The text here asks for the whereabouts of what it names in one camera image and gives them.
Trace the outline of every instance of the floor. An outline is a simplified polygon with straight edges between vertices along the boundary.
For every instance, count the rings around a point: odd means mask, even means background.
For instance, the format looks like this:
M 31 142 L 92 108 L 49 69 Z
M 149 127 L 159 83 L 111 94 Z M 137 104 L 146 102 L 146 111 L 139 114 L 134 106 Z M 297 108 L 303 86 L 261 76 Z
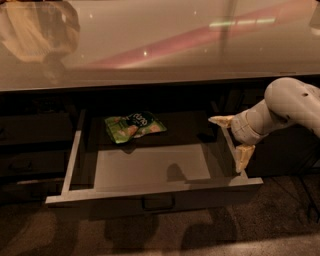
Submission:
M 320 206 L 320 175 L 304 177 Z M 320 223 L 307 216 L 297 177 L 264 178 L 245 205 L 97 221 L 70 221 L 41 203 L 0 207 L 0 255 L 308 255 Z

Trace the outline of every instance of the drawer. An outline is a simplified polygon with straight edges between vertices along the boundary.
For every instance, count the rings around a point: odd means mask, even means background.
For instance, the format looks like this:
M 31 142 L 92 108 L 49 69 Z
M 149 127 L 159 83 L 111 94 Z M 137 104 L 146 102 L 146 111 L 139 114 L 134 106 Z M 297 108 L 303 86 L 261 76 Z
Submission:
M 63 174 L 68 151 L 1 154 L 0 184 Z
M 67 113 L 1 116 L 0 150 L 19 145 L 72 141 L 73 128 Z
M 214 132 L 206 111 L 155 115 L 166 132 L 115 145 L 104 117 L 82 111 L 61 195 L 46 204 L 63 216 L 104 218 L 244 203 L 262 185 L 235 172 L 228 131 Z

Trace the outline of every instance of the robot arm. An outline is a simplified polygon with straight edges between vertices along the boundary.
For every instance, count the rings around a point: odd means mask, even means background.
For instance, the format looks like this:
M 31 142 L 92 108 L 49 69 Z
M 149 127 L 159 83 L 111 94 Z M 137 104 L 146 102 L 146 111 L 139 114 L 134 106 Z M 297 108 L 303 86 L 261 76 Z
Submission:
M 265 99 L 235 116 L 214 116 L 209 121 L 231 128 L 237 141 L 237 170 L 243 170 L 255 146 L 271 132 L 300 124 L 320 138 L 320 89 L 294 78 L 279 78 L 265 91 Z

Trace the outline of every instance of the green snack bag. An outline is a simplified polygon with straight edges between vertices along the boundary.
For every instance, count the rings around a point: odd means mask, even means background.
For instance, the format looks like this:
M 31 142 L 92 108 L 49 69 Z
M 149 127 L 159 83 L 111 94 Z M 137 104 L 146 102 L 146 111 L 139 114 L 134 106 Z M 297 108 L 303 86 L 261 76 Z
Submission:
M 111 140 L 117 144 L 125 143 L 132 138 L 140 138 L 149 133 L 167 130 L 167 128 L 148 111 L 136 112 L 125 117 L 108 117 L 104 121 L 107 133 Z

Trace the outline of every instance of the white countertop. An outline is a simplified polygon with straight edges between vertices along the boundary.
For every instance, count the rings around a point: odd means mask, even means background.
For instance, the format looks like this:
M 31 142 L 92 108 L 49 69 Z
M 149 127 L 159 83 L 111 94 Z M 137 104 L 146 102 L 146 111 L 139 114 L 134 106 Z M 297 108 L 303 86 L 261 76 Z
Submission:
M 315 0 L 54 4 L 2 7 L 0 15 L 11 19 L 16 36 L 0 45 L 0 91 L 320 73 L 320 5 Z M 48 14 L 55 8 L 54 15 Z M 57 9 L 71 13 L 69 18 Z M 27 44 L 32 49 L 26 50 Z M 45 76 L 43 59 L 57 51 L 63 52 L 64 71 L 52 65 Z M 31 58 L 30 52 L 42 56 Z

